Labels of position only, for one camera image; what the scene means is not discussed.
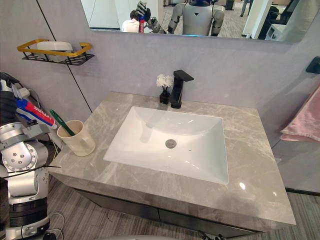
drain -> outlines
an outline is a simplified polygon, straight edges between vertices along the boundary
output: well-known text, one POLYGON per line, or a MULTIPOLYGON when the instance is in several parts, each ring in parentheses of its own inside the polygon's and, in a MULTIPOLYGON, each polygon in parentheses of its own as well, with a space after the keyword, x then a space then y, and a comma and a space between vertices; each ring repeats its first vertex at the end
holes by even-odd
POLYGON ((177 142, 173 139, 168 139, 167 141, 165 141, 165 146, 168 149, 173 149, 175 146, 177 146, 177 142))

wall shelf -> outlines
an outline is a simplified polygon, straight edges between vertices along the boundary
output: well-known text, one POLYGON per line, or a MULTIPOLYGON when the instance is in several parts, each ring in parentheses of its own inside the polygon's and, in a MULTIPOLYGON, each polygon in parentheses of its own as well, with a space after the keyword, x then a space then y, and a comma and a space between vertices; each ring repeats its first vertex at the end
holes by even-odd
POLYGON ((24 57, 22 58, 23 60, 32 60, 32 61, 39 61, 39 62, 74 65, 74 66, 80 66, 95 56, 91 53, 87 53, 87 51, 91 49, 91 44, 87 42, 80 42, 81 49, 75 52, 52 51, 52 50, 41 50, 41 49, 30 48, 30 46, 33 44, 37 44, 45 41, 49 41, 49 40, 42 39, 42 38, 32 40, 20 46, 17 46, 16 49, 19 52, 23 52, 24 54, 24 57), (50 60, 48 55, 65 56, 67 58, 63 61, 56 62, 56 61, 50 60))

white flower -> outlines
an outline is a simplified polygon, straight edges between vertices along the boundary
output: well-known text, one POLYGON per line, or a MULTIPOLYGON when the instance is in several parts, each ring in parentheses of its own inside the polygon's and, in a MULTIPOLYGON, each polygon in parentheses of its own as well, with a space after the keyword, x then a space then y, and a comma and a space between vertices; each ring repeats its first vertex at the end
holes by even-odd
POLYGON ((165 86, 166 87, 172 87, 174 84, 174 80, 173 80, 173 77, 168 75, 165 77, 165 86))
POLYGON ((158 87, 172 87, 173 86, 173 78, 172 76, 168 75, 168 76, 165 76, 163 74, 160 74, 157 79, 156 79, 156 85, 158 87))

white shirt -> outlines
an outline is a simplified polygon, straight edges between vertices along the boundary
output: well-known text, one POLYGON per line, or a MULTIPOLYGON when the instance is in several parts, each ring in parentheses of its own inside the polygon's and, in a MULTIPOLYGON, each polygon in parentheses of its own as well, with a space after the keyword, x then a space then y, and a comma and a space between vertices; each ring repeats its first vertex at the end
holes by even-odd
POLYGON ((131 20, 125 20, 122 24, 121 32, 138 33, 139 22, 132 18, 131 20))

faucet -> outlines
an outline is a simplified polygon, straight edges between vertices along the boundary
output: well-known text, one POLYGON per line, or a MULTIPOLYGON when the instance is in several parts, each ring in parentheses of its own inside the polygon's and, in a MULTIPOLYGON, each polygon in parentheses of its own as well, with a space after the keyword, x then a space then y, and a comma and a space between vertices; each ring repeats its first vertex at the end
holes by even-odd
POLYGON ((179 109, 181 108, 182 89, 184 87, 184 82, 192 81, 194 78, 183 70, 174 71, 173 76, 173 89, 169 97, 169 101, 171 102, 171 107, 173 109, 179 109))

